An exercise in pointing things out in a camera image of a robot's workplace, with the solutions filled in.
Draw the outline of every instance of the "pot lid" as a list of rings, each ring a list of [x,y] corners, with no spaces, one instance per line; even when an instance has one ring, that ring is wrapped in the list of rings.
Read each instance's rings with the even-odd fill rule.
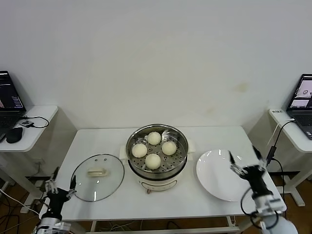
[[[99,201],[113,194],[121,185],[124,168],[119,158],[94,155],[75,169],[76,197],[84,201]]]

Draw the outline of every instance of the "power cord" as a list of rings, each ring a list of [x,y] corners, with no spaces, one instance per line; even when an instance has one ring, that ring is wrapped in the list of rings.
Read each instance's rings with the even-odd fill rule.
[[[25,205],[24,205],[23,203],[21,203],[20,201],[18,201],[18,200],[16,200],[16,199],[12,198],[12,197],[9,196],[8,194],[6,194],[2,189],[0,189],[0,191],[1,191],[2,194],[6,195],[7,197],[11,198],[12,200],[18,202],[18,203],[19,203],[20,205],[22,205],[23,207],[25,207],[25,208],[29,209],[30,211],[35,212],[37,215],[39,215],[39,213],[38,213],[37,211],[34,211],[34,210],[28,208],[27,206],[25,206]]]
[[[283,171],[283,167],[282,167],[282,164],[275,158],[272,158],[272,161],[276,161],[280,168],[281,168],[281,172],[282,172],[282,179],[283,179],[283,200],[284,202],[286,203],[285,201],[285,181],[284,181],[284,171]],[[287,219],[287,210],[285,211],[285,219]]]
[[[40,167],[41,167],[41,162],[38,162],[37,164],[38,164],[38,170],[37,170],[37,172],[34,173],[33,175],[27,177],[27,179],[30,179],[30,178],[34,177],[35,175],[38,175],[38,174],[39,174],[39,172],[40,172]]]
[[[286,121],[294,121],[294,118],[290,118],[290,119],[287,119],[287,120],[284,120],[284,121],[280,121],[280,122],[276,125],[276,127],[275,127],[275,129],[274,129],[274,131],[273,131],[273,134],[272,134],[270,140],[269,140],[268,143],[267,143],[267,146],[269,145],[270,141],[271,141],[272,138],[274,137],[275,132],[276,132],[278,126],[279,126],[281,123],[286,122]]]
[[[19,119],[30,119],[30,118],[42,118],[47,122],[47,124],[45,126],[38,127],[38,126],[35,126],[34,123],[30,123],[28,125],[24,125],[26,128],[30,128],[30,127],[31,128],[46,128],[50,124],[50,122],[46,118],[41,117],[41,116],[35,116],[35,117],[23,116],[23,117],[20,117]]]
[[[10,217],[17,217],[17,218],[18,218],[18,223],[20,223],[20,216],[19,216],[19,215],[17,215],[17,214],[11,214]],[[9,220],[10,220],[10,219],[8,219],[8,220],[6,221],[5,228],[4,228],[5,230],[7,230],[7,228],[8,228]],[[19,234],[19,232],[20,232],[20,227],[17,226],[16,233]]]
[[[19,200],[22,201],[27,195],[28,195],[28,192],[26,192],[26,193],[21,197],[21,199],[19,199]],[[11,207],[13,207],[13,210],[11,211],[11,213],[10,213],[9,215],[7,215],[8,220],[7,220],[7,222],[6,222],[6,227],[8,226],[8,223],[9,223],[9,221],[10,221],[10,218],[13,217],[13,216],[18,216],[18,224],[15,225],[15,226],[13,226],[13,227],[10,227],[10,228],[8,228],[8,229],[5,228],[5,230],[4,230],[3,232],[1,232],[0,234],[4,234],[5,232],[7,232],[7,231],[9,231],[9,230],[11,230],[11,229],[13,229],[13,228],[15,228],[15,227],[17,227],[17,234],[18,234],[18,233],[19,233],[19,226],[20,226],[21,224],[27,222],[28,220],[30,220],[30,219],[32,219],[32,218],[38,217],[37,215],[35,215],[35,216],[33,216],[33,217],[27,219],[26,221],[20,223],[20,221],[19,221],[19,215],[17,215],[17,214],[12,214],[12,213],[14,212],[14,209],[15,209],[15,208],[23,207],[23,206],[18,206],[18,205],[16,205],[16,206],[11,206]]]
[[[20,200],[22,200],[27,194],[28,194],[28,193],[25,193],[24,196],[22,196],[22,198],[21,198]],[[9,224],[9,222],[10,222],[11,217],[17,216],[17,217],[18,217],[18,223],[20,222],[20,221],[19,221],[19,220],[20,220],[20,217],[19,217],[19,215],[17,215],[17,214],[12,214],[13,211],[14,211],[14,209],[15,209],[17,206],[11,206],[11,204],[10,204],[10,202],[9,202],[9,200],[8,200],[8,198],[7,198],[7,196],[5,196],[5,194],[3,194],[3,196],[4,196],[5,199],[8,201],[8,205],[6,205],[5,203],[3,203],[3,204],[9,207],[9,213],[8,213],[7,215],[4,215],[4,216],[0,217],[0,219],[2,219],[3,217],[5,217],[5,219],[0,223],[0,225],[6,221],[6,218],[8,218],[7,221],[6,221],[6,224],[5,224],[5,231],[3,231],[3,233],[5,233],[6,231],[8,231],[8,230],[7,230],[7,226],[8,226],[8,224]]]
[[[128,226],[128,225],[130,225],[130,224],[132,224],[132,223],[134,223],[134,222],[136,222],[136,220],[133,220],[133,221],[131,221],[130,223],[127,223],[127,224],[124,224],[124,225],[114,225],[109,231],[111,232],[111,231],[113,231],[113,230],[115,230],[115,229],[117,229],[117,228],[126,227],[126,226]]]
[[[179,225],[177,225],[175,222],[173,222],[173,221],[169,221],[168,223],[167,223],[167,230],[169,229],[169,224],[170,223],[172,223],[172,224],[174,224],[178,229],[182,229]]]
[[[282,132],[283,128],[284,128],[287,124],[292,123],[292,122],[294,122],[294,121],[295,121],[294,119],[290,120],[289,122],[285,123],[285,124],[281,127],[281,129],[279,130],[278,135],[277,135],[277,138],[276,138],[276,140],[275,140],[275,143],[274,143],[273,146],[271,146],[270,151],[269,151],[269,153],[268,153],[268,156],[267,156],[267,166],[269,165],[269,163],[271,162],[272,158],[274,157],[274,154],[275,154],[275,151],[276,151],[276,144],[277,144],[277,141],[278,141],[278,139],[279,139],[279,136],[281,135],[281,132]]]
[[[245,191],[244,195],[242,196],[242,198],[241,198],[241,200],[240,200],[240,208],[241,208],[242,212],[243,212],[246,216],[249,217],[250,222],[252,223],[252,225],[253,225],[254,227],[256,227],[256,228],[258,228],[258,229],[262,229],[261,227],[259,227],[258,225],[256,225],[256,223],[254,222],[254,218],[257,218],[256,215],[257,215],[258,212],[257,212],[257,211],[254,211],[254,212],[251,212],[251,213],[249,214],[249,213],[247,213],[247,212],[244,210],[244,208],[243,208],[243,200],[244,200],[245,196],[247,195],[247,193],[249,192],[250,189],[251,189],[251,188],[247,189],[247,190]],[[272,229],[273,227],[275,227],[275,226],[277,225],[278,220],[279,220],[279,217],[278,217],[278,213],[277,213],[276,211],[275,211],[275,214],[276,214],[276,220],[275,220],[274,224],[272,224],[271,226],[266,227],[267,230],[270,230],[270,229]]]

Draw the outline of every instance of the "black cable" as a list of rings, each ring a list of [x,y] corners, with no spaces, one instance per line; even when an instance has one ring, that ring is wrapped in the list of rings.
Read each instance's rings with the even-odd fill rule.
[[[46,128],[46,127],[49,126],[49,124],[50,124],[50,122],[49,122],[46,118],[41,117],[41,116],[35,116],[35,117],[23,116],[23,117],[21,117],[20,119],[29,119],[29,118],[42,118],[42,119],[44,119],[44,120],[47,122],[47,125],[38,127],[38,126],[35,126],[35,125],[32,123],[32,124],[28,125],[27,128],[29,128],[29,127],[32,127],[32,128]]]
[[[280,168],[281,168],[281,172],[282,172],[282,179],[283,179],[283,200],[284,202],[286,203],[285,201],[285,181],[284,181],[284,171],[283,171],[283,167],[282,167],[282,164],[275,158],[272,158],[273,161],[276,161]],[[285,211],[285,219],[287,219],[287,210]]]
[[[275,211],[275,216],[276,216],[276,220],[274,222],[274,224],[272,224],[271,226],[268,226],[266,227],[267,230],[270,230],[272,229],[273,227],[275,227],[278,223],[278,220],[279,220],[279,216],[278,216],[278,213]],[[258,225],[256,225],[256,223],[254,222],[253,220],[253,217],[250,216],[250,222],[252,223],[252,225],[258,229],[262,229],[261,227],[259,227]]]
[[[41,163],[39,162],[39,163],[38,163],[38,171],[37,171],[36,173],[34,173],[33,175],[31,175],[31,176],[29,176],[29,177],[26,177],[26,179],[30,179],[30,178],[34,177],[35,175],[39,174],[40,168],[41,168]]]
[[[9,204],[9,205],[5,204],[4,202],[1,202],[0,204],[5,205],[5,206],[7,206],[7,207],[9,207],[9,208],[21,208],[21,207],[24,207],[24,206],[11,206],[10,203],[9,203],[8,198],[6,197],[6,195],[3,194],[3,196],[6,198],[6,200],[8,201],[8,204]],[[42,196],[43,196],[43,193],[42,193],[41,198],[39,199],[39,201],[40,201],[40,203],[43,204],[43,202],[42,202]]]
[[[274,147],[276,147],[276,144],[277,144],[279,135],[281,135],[281,132],[282,132],[283,128],[284,128],[287,124],[289,124],[289,123],[291,123],[291,122],[294,122],[294,121],[295,121],[295,120],[291,120],[291,121],[285,123],[285,124],[281,127],[281,129],[280,129],[279,132],[278,132],[277,138],[276,138],[276,140],[275,140]]]
[[[275,140],[275,143],[274,143],[273,146],[271,146],[270,151],[269,151],[269,153],[268,153],[268,156],[267,156],[267,158],[266,158],[266,160],[267,160],[267,166],[269,165],[269,163],[271,162],[272,158],[274,157],[274,154],[275,154],[275,151],[276,151],[276,144],[277,144],[277,141],[278,141],[278,139],[279,139],[279,136],[281,135],[281,132],[282,132],[283,128],[284,128],[287,124],[292,123],[292,122],[294,122],[294,121],[295,121],[295,120],[290,120],[289,122],[285,123],[285,124],[281,127],[281,129],[279,130],[278,135],[277,135],[277,138],[276,138],[276,140]]]
[[[182,228],[181,228],[179,225],[177,225],[175,222],[169,221],[169,222],[167,223],[167,230],[169,229],[169,224],[170,224],[170,223],[174,224],[177,228],[182,229]]]
[[[26,192],[20,199],[19,199],[19,201],[22,201],[23,199],[24,199],[24,197],[26,197],[27,196],[27,194],[28,194],[28,192]],[[5,229],[4,230],[6,230],[7,229],[7,226],[8,226],[8,223],[10,222],[10,218],[11,217],[13,217],[13,216],[19,216],[19,215],[17,215],[17,214],[12,214],[13,212],[14,212],[14,210],[16,209],[16,208],[18,208],[18,207],[23,207],[23,206],[19,206],[19,205],[16,205],[16,206],[12,206],[13,207],[13,210],[10,212],[10,215],[8,216],[8,220],[6,221],[6,225],[5,225]]]
[[[1,220],[2,218],[4,218],[4,220],[0,223],[0,226],[1,226],[2,223],[4,223],[4,222],[6,221],[6,218],[9,217],[9,215],[10,215],[10,213],[11,213],[11,204],[10,204],[10,201],[9,201],[9,199],[6,197],[6,195],[5,195],[3,192],[1,192],[1,193],[2,193],[2,196],[4,196],[5,199],[6,199],[7,202],[8,202],[9,211],[8,211],[8,214],[7,214],[7,215],[3,215],[3,216],[0,217],[0,220]]]
[[[244,200],[245,196],[247,195],[247,193],[249,192],[250,189],[251,189],[251,187],[245,191],[244,195],[242,196],[242,199],[240,200],[240,208],[241,208],[242,212],[243,212],[245,215],[249,216],[249,217],[252,216],[252,213],[249,214],[249,213],[245,212],[245,210],[244,210],[244,208],[243,208],[243,200]]]
[[[17,214],[11,214],[10,217],[17,217],[17,218],[18,218],[18,223],[20,223],[20,216],[19,216],[19,215],[17,215]],[[9,220],[10,220],[10,219],[8,219],[8,220],[6,221],[5,230],[7,230],[7,228],[8,228]],[[16,232],[16,233],[19,234],[19,232],[20,232],[20,227],[17,226],[17,232]]]

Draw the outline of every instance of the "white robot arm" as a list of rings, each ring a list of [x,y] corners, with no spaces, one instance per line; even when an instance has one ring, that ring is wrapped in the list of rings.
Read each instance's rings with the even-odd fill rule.
[[[258,165],[247,166],[244,168],[235,164],[234,157],[230,152],[231,169],[245,179],[250,184],[250,189],[253,191],[252,198],[255,202],[255,211],[248,214],[242,207],[245,215],[249,216],[251,223],[263,234],[298,234],[296,227],[285,218],[281,217],[283,203],[280,198],[274,198],[273,193],[268,190],[262,177],[266,172],[266,161],[262,158],[261,153],[254,147],[254,152],[259,160]],[[261,218],[260,225],[256,225],[255,218]]]
[[[50,204],[46,213],[41,217],[32,234],[66,234],[69,232],[70,224],[62,222],[61,211],[63,204],[75,194],[76,176],[71,180],[69,191],[56,187],[55,179],[58,175],[59,168],[56,168],[50,179],[45,182],[45,190]]]

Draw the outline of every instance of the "white desk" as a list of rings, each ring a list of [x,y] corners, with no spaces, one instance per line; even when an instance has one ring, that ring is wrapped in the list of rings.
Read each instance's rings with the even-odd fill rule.
[[[258,162],[251,142],[243,128],[237,127],[182,127],[186,138],[194,143],[196,152],[188,161],[178,184],[163,192],[146,194],[137,182],[129,166],[121,186],[110,197],[97,202],[84,202],[72,197],[62,209],[63,220],[125,220],[162,219],[186,217],[216,217],[243,215],[239,202],[220,200],[205,191],[197,180],[194,167],[198,158],[210,149],[229,149],[241,156],[245,164]],[[136,129],[79,130],[63,161],[57,177],[57,186],[68,190],[75,168],[85,159],[96,154],[119,156],[119,149]],[[275,196],[280,195],[270,176],[264,180]],[[251,212],[254,202],[250,195],[244,200],[244,208]],[[43,206],[40,215],[45,213]]]
[[[274,121],[278,124],[280,122],[286,123],[287,119],[291,117],[282,109],[270,109],[270,115],[274,119]],[[299,151],[297,156],[312,153],[312,140],[309,140],[306,135],[302,132],[302,130],[295,123],[289,123],[283,128],[283,132],[287,136],[287,138],[292,142],[295,148]],[[305,167],[302,168],[300,173],[298,173],[294,178],[290,180],[288,176],[284,177],[285,180],[285,193],[291,194],[296,201],[298,206],[305,206],[303,199],[301,198],[299,192],[296,187],[303,182],[306,178],[308,178],[312,174],[312,157],[310,161],[305,164]],[[280,193],[283,192],[283,187],[278,187]]]
[[[29,106],[26,107],[27,113],[25,115],[29,117],[41,116],[51,121],[53,116],[58,111],[57,106]],[[36,126],[46,125],[46,121],[40,118],[32,119]],[[20,173],[18,167],[15,166],[15,162],[11,160],[9,152],[27,152],[33,148],[45,128],[24,128],[22,133],[22,139],[16,143],[9,144],[4,140],[0,143],[0,167],[1,169],[16,181],[20,186],[27,190],[33,197],[40,198],[41,192],[36,188],[24,175]]]

